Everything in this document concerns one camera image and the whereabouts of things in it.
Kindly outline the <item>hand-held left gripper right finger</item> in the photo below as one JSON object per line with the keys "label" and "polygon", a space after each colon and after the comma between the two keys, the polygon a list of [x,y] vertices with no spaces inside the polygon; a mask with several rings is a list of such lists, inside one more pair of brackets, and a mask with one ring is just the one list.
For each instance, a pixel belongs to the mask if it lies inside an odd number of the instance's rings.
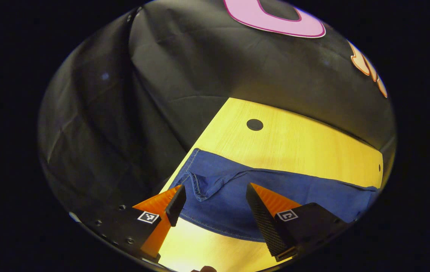
{"label": "hand-held left gripper right finger", "polygon": [[315,202],[301,205],[254,183],[247,185],[246,200],[277,262],[302,258],[349,227],[349,223]]}

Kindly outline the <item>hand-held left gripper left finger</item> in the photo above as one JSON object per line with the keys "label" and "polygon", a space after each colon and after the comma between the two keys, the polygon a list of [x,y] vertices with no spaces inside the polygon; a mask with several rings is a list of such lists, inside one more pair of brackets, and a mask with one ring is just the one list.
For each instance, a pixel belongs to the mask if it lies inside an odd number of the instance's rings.
{"label": "hand-held left gripper left finger", "polygon": [[176,226],[185,202],[185,187],[178,185],[134,206],[80,209],[75,219],[116,249],[158,263],[160,249],[170,229]]}

